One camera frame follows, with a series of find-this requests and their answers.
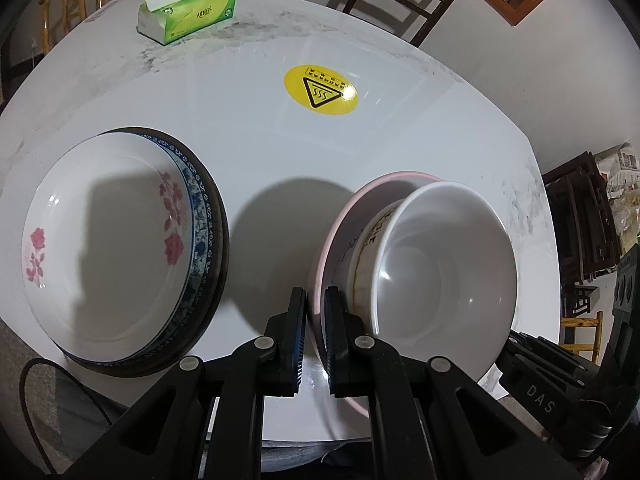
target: green tissue box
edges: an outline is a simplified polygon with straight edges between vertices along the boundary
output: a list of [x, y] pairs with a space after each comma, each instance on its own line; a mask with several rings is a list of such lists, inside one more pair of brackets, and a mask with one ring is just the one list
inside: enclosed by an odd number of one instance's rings
[[161, 44], [234, 15], [236, 0], [145, 0], [138, 11], [138, 32]]

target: table surface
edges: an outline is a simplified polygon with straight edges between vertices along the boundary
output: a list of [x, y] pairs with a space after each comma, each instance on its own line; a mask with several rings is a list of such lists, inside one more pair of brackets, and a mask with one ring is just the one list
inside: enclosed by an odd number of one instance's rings
[[[399, 38], [316, 4], [237, 0], [231, 26], [161, 46], [136, 32], [141, 1], [112, 0], [76, 27], [0, 116], [0, 316], [36, 352], [126, 404], [159, 377], [110, 378], [66, 360], [31, 314], [20, 266], [22, 226], [44, 175], [71, 147], [123, 126], [177, 137], [220, 189], [230, 268], [220, 307], [191, 351], [204, 360], [262, 333], [286, 309], [290, 288], [307, 283], [350, 195], [399, 170], [484, 196], [516, 256], [514, 329], [558, 340], [558, 257], [540, 170], [524, 134], [480, 92]], [[283, 80], [301, 64], [345, 75], [356, 109], [331, 116], [295, 102]], [[264, 438], [367, 436], [367, 419], [329, 395], [310, 339], [300, 393], [266, 399]], [[481, 381], [496, 397], [504, 394], [498, 375], [494, 366]]]

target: yellow warning sticker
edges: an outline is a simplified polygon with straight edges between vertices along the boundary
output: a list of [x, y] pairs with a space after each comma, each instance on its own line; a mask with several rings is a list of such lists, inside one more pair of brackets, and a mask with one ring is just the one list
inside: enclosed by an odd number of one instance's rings
[[348, 114], [358, 104], [355, 86], [324, 66], [295, 66], [284, 76], [284, 86], [303, 107], [321, 114]]

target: white bowl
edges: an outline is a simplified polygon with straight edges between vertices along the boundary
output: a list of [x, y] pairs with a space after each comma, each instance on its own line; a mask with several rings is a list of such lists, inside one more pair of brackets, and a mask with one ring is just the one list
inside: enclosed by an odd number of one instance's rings
[[479, 380], [516, 304], [515, 258], [500, 219], [475, 191], [436, 182], [381, 224], [358, 257], [354, 310], [368, 311], [370, 332], [400, 354], [443, 355]]
[[32, 312], [68, 354], [126, 359], [174, 314], [193, 238], [185, 180], [162, 147], [121, 132], [86, 140], [31, 201], [22, 246]]
[[360, 233], [358, 241], [354, 246], [353, 251], [351, 251], [349, 258], [338, 264], [338, 266], [335, 267], [334, 270], [332, 285], [337, 286], [341, 291], [344, 292], [348, 311], [360, 316], [365, 326], [369, 326], [369, 309], [356, 309], [353, 301], [354, 279], [359, 256], [362, 252], [364, 244], [366, 242], [370, 243], [370, 240], [372, 238], [375, 239], [376, 233], [380, 232], [380, 229], [384, 227], [386, 222], [389, 220], [389, 218], [391, 218], [391, 215], [401, 203], [402, 200], [396, 200], [395, 202], [392, 202], [391, 204], [383, 208], [382, 211], [378, 212], [378, 214], [371, 219], [371, 221]]
[[[384, 174], [357, 190], [335, 219], [309, 277], [309, 303], [314, 331], [312, 344], [324, 366], [324, 291], [334, 285], [335, 267], [350, 259], [360, 235], [376, 213], [392, 202], [404, 199], [419, 187], [439, 180], [420, 171]], [[369, 416], [366, 404], [358, 403], [355, 399], [347, 399], [347, 402], [361, 415]]]

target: pink bowl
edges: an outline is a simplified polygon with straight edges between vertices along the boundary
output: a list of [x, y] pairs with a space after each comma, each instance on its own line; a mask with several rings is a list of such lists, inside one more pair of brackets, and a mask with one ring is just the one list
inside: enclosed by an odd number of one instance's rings
[[[318, 357], [326, 367], [324, 346], [324, 291], [333, 285], [332, 276], [337, 263], [352, 248], [369, 221], [384, 207], [403, 200], [419, 187], [440, 181], [436, 176], [420, 171], [396, 171], [379, 176], [361, 187], [340, 211], [322, 246], [313, 275], [310, 303], [314, 338], [312, 342]], [[349, 405], [363, 416], [369, 410], [355, 399], [346, 399]]]

